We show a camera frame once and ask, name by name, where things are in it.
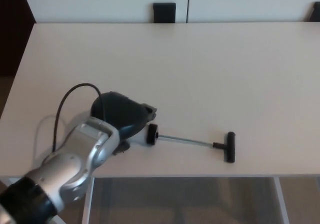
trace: black wheel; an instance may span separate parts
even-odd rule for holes
[[[148,133],[146,135],[146,143],[149,145],[156,144],[156,141],[158,139],[158,125],[157,124],[149,124],[148,127]]]

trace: black cable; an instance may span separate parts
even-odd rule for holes
[[[63,104],[65,103],[65,100],[67,99],[67,97],[69,96],[69,94],[71,94],[75,89],[79,88],[79,87],[83,87],[83,86],[89,86],[92,87],[96,90],[96,92],[98,93],[99,99],[100,99],[100,104],[101,104],[101,109],[102,109],[102,115],[103,115],[103,120],[106,121],[106,111],[104,109],[104,102],[102,100],[101,97],[101,92],[100,90],[94,86],[91,83],[80,83],[76,86],[74,86],[73,88],[71,88],[63,97],[63,99],[61,100],[60,104],[59,104],[59,108],[56,112],[56,116],[55,116],[55,121],[54,121],[54,129],[53,129],[53,144],[52,144],[52,152],[56,151],[56,146],[57,146],[57,130],[58,130],[58,122],[59,122],[59,117],[60,117],[60,112],[62,109]]]

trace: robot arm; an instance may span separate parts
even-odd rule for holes
[[[0,224],[43,224],[80,199],[93,171],[120,143],[118,130],[90,117],[77,125],[56,152],[0,195]]]

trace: metal rod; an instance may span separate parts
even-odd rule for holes
[[[159,134],[159,138],[171,139],[171,140],[182,141],[182,142],[187,142],[187,143],[193,143],[193,144],[197,144],[197,145],[200,145],[200,146],[206,146],[206,147],[207,146],[211,146],[212,147],[212,145],[213,145],[212,143],[206,143],[206,142],[192,140],[192,139],[188,139],[188,138],[179,138],[179,137],[160,135],[160,134]]]

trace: wooden floor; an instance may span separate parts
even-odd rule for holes
[[[0,78],[0,113],[13,78]],[[316,178],[281,178],[290,224],[318,224]],[[0,191],[5,186],[0,183]],[[84,199],[59,216],[81,224]],[[271,178],[96,179],[91,224],[282,224]]]

